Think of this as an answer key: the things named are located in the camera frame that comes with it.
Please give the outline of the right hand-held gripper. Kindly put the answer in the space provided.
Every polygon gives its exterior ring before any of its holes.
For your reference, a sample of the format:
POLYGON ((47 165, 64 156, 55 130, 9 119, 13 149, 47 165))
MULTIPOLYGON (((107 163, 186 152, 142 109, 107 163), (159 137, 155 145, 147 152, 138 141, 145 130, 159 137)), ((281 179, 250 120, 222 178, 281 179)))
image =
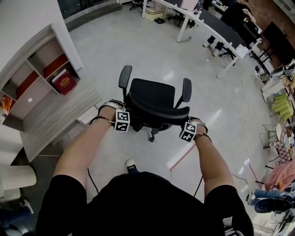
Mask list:
POLYGON ((189 116, 188 120, 185 121, 184 124, 181 126, 182 130, 179 134, 179 138, 191 143, 195 136, 198 134, 197 128, 199 126, 205 129, 205 134, 208 133, 208 128, 204 122, 202 122, 199 118, 189 116))

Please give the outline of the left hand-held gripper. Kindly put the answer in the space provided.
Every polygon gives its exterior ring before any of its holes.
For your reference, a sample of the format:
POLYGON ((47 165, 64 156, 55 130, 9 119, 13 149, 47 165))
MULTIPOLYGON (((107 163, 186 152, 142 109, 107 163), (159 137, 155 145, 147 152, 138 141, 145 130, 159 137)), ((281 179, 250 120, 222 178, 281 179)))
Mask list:
POLYGON ((102 104, 98 109, 98 117, 108 121, 118 132, 127 132, 130 126, 130 113, 125 109, 125 103, 118 100, 109 100, 102 104), (104 107, 115 109, 115 120, 112 121, 105 116, 101 116, 100 112, 104 107))

